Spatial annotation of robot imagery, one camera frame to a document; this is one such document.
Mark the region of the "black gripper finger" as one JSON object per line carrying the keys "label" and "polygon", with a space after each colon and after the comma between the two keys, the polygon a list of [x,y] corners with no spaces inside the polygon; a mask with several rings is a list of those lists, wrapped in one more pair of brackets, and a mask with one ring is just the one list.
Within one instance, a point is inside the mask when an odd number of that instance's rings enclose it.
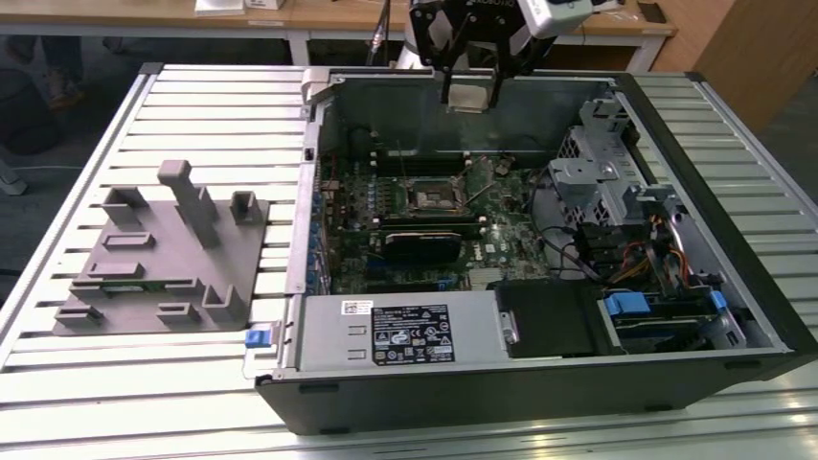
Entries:
{"label": "black gripper finger", "polygon": [[470,24],[470,2],[411,1],[408,23],[415,53],[422,63],[442,74],[439,99],[447,104],[452,71],[466,51],[464,29]]}
{"label": "black gripper finger", "polygon": [[[528,76],[531,74],[535,65],[547,56],[556,40],[554,36],[536,38],[531,34],[527,25],[514,28],[510,23],[495,23],[494,26],[496,62],[492,70],[490,106],[498,105],[503,82],[518,76]],[[523,47],[516,54],[511,52],[511,42],[515,35],[524,39]]]}

